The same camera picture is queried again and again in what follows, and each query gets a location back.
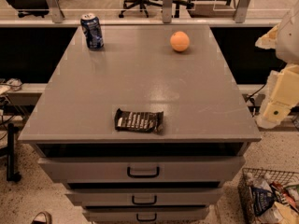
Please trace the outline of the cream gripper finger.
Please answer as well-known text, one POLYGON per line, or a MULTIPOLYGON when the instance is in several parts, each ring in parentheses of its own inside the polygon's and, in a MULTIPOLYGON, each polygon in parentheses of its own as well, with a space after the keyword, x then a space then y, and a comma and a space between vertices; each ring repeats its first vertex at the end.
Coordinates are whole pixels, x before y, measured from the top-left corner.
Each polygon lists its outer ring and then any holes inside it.
POLYGON ((279 24, 275 25, 266 34, 258 38, 255 46, 260 49, 275 49, 277 46, 279 24))
POLYGON ((257 125, 264 129, 273 129, 290 114, 291 109, 284 104, 263 102, 256 118, 257 125))

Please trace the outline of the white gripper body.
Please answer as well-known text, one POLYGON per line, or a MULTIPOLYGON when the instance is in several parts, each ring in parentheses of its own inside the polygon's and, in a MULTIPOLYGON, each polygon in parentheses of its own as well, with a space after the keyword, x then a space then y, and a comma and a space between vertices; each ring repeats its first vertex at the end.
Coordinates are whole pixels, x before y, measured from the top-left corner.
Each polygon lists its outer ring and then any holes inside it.
POLYGON ((299 103, 299 65, 289 63, 278 73, 270 100, 289 107, 299 103))

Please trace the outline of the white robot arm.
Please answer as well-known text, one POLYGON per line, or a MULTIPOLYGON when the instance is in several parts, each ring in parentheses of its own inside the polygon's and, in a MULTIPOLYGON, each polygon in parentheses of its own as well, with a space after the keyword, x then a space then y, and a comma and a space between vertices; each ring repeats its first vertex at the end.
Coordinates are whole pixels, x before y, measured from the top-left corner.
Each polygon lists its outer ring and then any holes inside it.
POLYGON ((273 129, 299 104, 299 2, 279 24, 259 37, 255 46, 274 49, 276 56, 286 63, 280 72, 270 72, 256 118, 259 127, 273 129))

